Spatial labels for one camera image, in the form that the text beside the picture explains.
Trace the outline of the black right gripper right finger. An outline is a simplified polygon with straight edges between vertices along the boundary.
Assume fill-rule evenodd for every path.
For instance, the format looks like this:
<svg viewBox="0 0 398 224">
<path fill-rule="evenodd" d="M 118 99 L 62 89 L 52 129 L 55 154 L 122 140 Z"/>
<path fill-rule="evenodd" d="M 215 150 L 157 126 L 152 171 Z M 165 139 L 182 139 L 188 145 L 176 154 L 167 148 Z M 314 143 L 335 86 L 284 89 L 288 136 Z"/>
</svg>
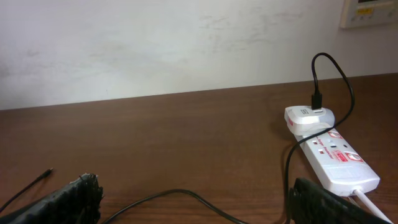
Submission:
<svg viewBox="0 0 398 224">
<path fill-rule="evenodd" d="M 296 224 L 387 224 L 319 185 L 297 178 L 288 192 L 287 211 Z"/>
</svg>

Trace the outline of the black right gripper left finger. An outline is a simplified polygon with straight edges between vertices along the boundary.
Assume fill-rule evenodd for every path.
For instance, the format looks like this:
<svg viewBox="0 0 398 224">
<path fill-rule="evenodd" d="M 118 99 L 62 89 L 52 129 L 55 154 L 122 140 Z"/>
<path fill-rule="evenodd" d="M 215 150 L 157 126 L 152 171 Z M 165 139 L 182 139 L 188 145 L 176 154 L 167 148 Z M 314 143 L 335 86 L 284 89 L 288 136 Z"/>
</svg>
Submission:
<svg viewBox="0 0 398 224">
<path fill-rule="evenodd" d="M 98 176 L 85 173 L 61 189 L 1 217 L 1 224 L 96 224 L 101 218 L 102 198 Z"/>
</svg>

